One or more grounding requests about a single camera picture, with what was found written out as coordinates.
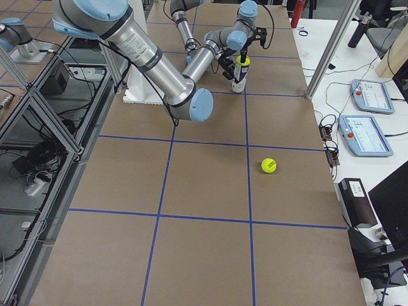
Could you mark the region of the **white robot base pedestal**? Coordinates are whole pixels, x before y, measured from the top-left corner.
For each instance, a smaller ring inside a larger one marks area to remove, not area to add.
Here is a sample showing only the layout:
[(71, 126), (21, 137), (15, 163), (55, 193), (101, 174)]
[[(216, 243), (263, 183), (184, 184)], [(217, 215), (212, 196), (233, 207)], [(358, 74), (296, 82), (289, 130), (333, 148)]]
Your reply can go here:
[[(133, 16), (136, 23), (147, 33), (146, 17), (144, 14), (141, 0), (129, 0), (128, 4), (133, 9)], [(149, 105), (162, 105), (163, 102), (159, 94), (163, 92), (158, 90), (156, 93), (145, 77), (132, 66), (127, 77), (127, 89), (124, 93), (123, 102), (140, 103)]]

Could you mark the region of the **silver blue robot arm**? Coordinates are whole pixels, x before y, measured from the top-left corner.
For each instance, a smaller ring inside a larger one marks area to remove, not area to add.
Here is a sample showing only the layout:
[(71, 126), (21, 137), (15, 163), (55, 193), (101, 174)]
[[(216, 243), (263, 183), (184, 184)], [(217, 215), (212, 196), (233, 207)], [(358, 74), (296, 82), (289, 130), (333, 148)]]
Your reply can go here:
[(184, 48), (187, 52), (187, 65), (183, 74), (196, 83), (212, 64), (217, 60), (224, 69), (223, 75), (228, 79), (234, 79), (235, 64), (230, 55), (239, 51), (245, 42), (240, 42), (239, 37), (244, 33), (236, 25), (210, 31), (205, 36), (203, 43), (198, 43), (193, 37), (186, 12), (199, 7), (204, 1), (172, 1), (170, 3), (170, 16), (174, 21)]
[(170, 14), (191, 56), (183, 72), (163, 55), (135, 20), (127, 1), (53, 1), (54, 29), (72, 37), (103, 40), (118, 48), (121, 55), (149, 77), (164, 94), (170, 117), (203, 122), (214, 107), (212, 93), (197, 86), (198, 80), (223, 49), (241, 51), (255, 35), (258, 5), (243, 1), (231, 27), (210, 31), (197, 48), (186, 20), (186, 11), (202, 1), (171, 1)]

